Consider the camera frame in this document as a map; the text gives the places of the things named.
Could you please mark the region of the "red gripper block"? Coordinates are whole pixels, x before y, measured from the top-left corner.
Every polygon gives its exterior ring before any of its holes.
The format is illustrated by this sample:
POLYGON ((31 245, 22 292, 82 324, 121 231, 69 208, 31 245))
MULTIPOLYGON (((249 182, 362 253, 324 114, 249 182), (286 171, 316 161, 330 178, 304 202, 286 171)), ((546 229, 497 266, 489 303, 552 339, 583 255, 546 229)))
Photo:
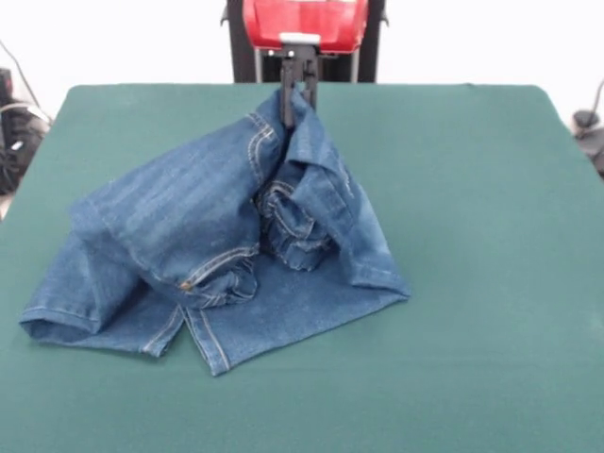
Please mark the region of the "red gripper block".
MULTIPOLYGON (((278 1, 243 2, 243 22, 251 44, 259 49, 278 50, 286 44, 302 46, 298 51, 303 97, 313 109, 317 98, 317 47, 322 53, 353 53, 361 45, 367 20, 367 1, 278 1)), ((282 123, 294 126, 292 92, 296 85, 296 49, 283 48, 281 61, 282 123)))

